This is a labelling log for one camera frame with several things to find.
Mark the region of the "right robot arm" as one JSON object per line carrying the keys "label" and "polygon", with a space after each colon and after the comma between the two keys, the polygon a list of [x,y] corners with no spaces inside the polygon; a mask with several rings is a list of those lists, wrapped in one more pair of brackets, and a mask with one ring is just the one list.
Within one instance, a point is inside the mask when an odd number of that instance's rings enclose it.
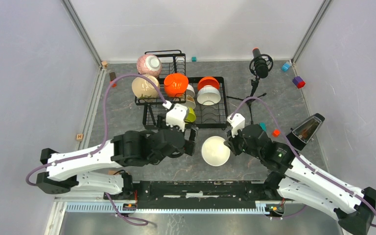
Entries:
{"label": "right robot arm", "polygon": [[270,200],[279,196],[308,205],[336,220],[352,235],[366,235],[376,213],[376,190],[350,185],[311,163],[286,143],[271,140],[259,125],[230,129],[225,145],[235,154],[259,159],[271,171],[263,186]]}

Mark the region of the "wooden cube corner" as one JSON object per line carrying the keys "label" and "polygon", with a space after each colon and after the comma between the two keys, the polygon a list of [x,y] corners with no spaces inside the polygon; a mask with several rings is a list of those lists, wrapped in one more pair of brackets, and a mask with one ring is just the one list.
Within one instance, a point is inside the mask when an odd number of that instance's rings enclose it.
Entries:
{"label": "wooden cube corner", "polygon": [[107,68],[108,67],[107,61],[102,61],[101,65],[102,65],[103,68]]}

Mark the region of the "teal block on table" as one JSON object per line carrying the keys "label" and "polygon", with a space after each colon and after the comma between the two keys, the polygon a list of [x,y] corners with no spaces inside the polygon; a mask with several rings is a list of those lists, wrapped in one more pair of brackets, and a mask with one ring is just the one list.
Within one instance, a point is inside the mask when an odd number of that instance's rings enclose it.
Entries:
{"label": "teal block on table", "polygon": [[259,125],[263,131],[267,131],[266,124],[264,122],[260,122]]}

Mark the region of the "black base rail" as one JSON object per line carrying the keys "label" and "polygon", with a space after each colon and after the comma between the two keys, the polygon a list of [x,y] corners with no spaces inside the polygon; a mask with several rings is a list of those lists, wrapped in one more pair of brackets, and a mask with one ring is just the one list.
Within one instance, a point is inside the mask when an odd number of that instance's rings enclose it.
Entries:
{"label": "black base rail", "polygon": [[134,200],[137,209],[252,209],[256,201],[281,201],[262,181],[139,181],[113,200]]}

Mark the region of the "wooden letter cube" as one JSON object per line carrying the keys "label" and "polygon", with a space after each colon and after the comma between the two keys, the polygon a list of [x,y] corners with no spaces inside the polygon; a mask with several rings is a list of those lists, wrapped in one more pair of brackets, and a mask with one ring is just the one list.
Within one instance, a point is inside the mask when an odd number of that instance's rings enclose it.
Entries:
{"label": "wooden letter cube", "polygon": [[80,133],[80,134],[77,134],[77,135],[76,135],[76,140],[77,140],[77,141],[82,141],[83,138],[84,138],[84,134],[83,134],[83,133]]}

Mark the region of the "orange bowl rack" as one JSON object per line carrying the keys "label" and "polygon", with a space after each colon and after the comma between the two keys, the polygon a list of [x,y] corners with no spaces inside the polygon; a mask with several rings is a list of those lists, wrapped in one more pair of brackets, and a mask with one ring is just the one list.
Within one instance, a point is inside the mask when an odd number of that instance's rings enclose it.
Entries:
{"label": "orange bowl rack", "polygon": [[205,86],[212,86],[212,87],[216,88],[217,90],[219,90],[219,87],[220,87],[219,82],[217,81],[217,79],[214,78],[214,77],[211,77],[211,76],[203,77],[198,82],[197,90],[200,91]]}

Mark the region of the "blue block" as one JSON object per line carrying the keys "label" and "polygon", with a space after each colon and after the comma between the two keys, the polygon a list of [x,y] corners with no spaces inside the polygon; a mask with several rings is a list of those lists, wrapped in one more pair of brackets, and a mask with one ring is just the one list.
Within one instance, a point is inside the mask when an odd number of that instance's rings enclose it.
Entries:
{"label": "blue block", "polygon": [[282,65],[281,70],[284,71],[284,72],[287,72],[290,69],[291,66],[292,66],[292,64],[289,61],[287,61]]}

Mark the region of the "white bowl grey rim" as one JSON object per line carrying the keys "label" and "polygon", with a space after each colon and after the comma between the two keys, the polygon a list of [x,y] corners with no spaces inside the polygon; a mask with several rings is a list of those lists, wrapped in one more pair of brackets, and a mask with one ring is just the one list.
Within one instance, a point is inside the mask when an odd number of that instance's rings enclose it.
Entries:
{"label": "white bowl grey rim", "polygon": [[197,93],[197,101],[201,105],[215,105],[221,100],[220,92],[217,88],[211,85],[206,85]]}

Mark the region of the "beige ceramic bowl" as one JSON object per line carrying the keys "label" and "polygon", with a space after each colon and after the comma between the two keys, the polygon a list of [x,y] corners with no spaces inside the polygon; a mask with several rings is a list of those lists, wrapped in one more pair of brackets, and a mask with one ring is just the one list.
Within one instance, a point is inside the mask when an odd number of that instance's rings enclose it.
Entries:
{"label": "beige ceramic bowl", "polygon": [[136,98],[157,98],[159,96],[153,85],[141,77],[136,77],[133,80],[132,91]]}

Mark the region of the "black microphone on tripod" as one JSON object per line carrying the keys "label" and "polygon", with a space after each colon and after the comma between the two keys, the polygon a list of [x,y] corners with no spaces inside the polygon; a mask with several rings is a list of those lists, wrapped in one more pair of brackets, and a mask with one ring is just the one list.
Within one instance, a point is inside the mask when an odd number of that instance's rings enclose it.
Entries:
{"label": "black microphone on tripod", "polygon": [[261,53],[258,47],[255,47],[252,53],[253,59],[250,61],[249,70],[255,78],[251,79],[252,89],[247,98],[255,95],[260,80],[266,78],[273,68],[273,59],[271,56]]}

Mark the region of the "white bowl behind rack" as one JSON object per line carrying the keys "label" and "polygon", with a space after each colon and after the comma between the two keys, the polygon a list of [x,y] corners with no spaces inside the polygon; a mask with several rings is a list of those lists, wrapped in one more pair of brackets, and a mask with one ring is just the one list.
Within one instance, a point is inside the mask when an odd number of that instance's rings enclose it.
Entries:
{"label": "white bowl behind rack", "polygon": [[191,84],[187,85],[185,93],[186,93],[186,95],[189,95],[191,97],[195,97],[195,90],[194,90],[194,88]]}

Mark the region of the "lime green bowl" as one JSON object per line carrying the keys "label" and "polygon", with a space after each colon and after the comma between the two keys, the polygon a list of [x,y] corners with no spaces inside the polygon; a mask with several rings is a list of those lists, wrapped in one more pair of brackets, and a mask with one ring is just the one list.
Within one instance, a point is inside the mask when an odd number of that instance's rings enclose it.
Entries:
{"label": "lime green bowl", "polygon": [[185,122],[193,123],[195,121],[196,121],[195,111],[191,107],[188,107],[188,114],[185,118]]}

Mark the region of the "brown block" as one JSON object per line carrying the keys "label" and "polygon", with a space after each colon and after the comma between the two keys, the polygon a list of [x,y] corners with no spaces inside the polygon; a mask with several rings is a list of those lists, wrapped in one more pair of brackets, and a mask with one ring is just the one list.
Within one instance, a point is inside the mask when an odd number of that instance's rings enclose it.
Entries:
{"label": "brown block", "polygon": [[114,81],[115,79],[116,79],[116,73],[115,72],[110,72],[109,73],[109,78],[110,78],[110,81],[112,82],[112,81]]}

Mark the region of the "purple red block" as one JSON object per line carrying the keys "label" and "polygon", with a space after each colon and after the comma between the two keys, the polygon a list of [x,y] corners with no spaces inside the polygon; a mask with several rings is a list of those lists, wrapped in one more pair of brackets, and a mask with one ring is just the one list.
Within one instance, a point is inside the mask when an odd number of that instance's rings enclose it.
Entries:
{"label": "purple red block", "polygon": [[298,88],[301,89],[305,86],[306,82],[300,77],[296,76],[292,79],[293,84]]}

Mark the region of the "orange bowl tier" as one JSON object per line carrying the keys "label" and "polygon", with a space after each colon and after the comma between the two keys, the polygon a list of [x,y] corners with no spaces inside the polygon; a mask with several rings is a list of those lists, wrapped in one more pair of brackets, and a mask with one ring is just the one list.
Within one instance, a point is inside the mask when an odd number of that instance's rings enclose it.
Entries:
{"label": "orange bowl tier", "polygon": [[169,97],[182,96],[188,87],[188,78],[181,73],[173,73],[164,79],[164,91]]}

